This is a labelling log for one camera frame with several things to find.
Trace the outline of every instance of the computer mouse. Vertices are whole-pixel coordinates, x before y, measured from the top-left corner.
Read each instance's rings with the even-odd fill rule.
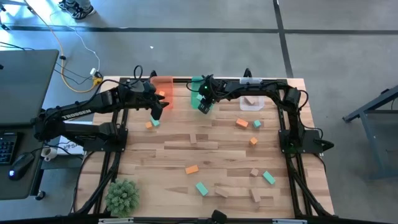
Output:
[[[34,159],[35,157],[32,153],[23,153],[18,156],[8,171],[8,178],[10,180],[19,180],[23,178]]]

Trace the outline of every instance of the white container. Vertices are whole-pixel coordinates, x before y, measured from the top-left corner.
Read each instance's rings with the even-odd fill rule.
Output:
[[[241,78],[239,83],[246,84],[249,82],[250,84],[260,84],[262,81],[261,78]],[[243,111],[259,111],[264,107],[264,97],[263,96],[251,96],[254,99],[254,104],[248,103],[244,96],[239,97],[240,99],[240,108]]]

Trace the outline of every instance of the white paper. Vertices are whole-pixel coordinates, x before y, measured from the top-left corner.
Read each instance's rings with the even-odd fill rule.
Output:
[[[65,123],[71,124],[93,124],[91,121],[65,121]],[[78,144],[68,140],[67,138],[61,136],[60,144],[58,145],[62,147],[64,150],[68,151],[70,154],[82,155],[83,154],[83,147],[79,146]],[[57,149],[57,155],[67,155],[61,149]]]

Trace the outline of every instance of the keyboard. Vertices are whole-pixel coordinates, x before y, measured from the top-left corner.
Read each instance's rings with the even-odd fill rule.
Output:
[[[21,133],[0,134],[0,165],[11,165]]]

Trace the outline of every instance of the shoe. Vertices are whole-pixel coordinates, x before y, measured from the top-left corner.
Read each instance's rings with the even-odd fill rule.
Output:
[[[79,6],[79,4],[77,4],[77,2],[69,3],[66,0],[62,0],[62,1],[58,2],[58,7],[60,7],[63,10],[73,9],[78,6]]]
[[[84,19],[89,15],[92,15],[95,13],[95,9],[93,6],[90,6],[88,9],[83,9],[82,7],[78,6],[75,8],[76,12],[72,14],[72,18],[76,20]]]

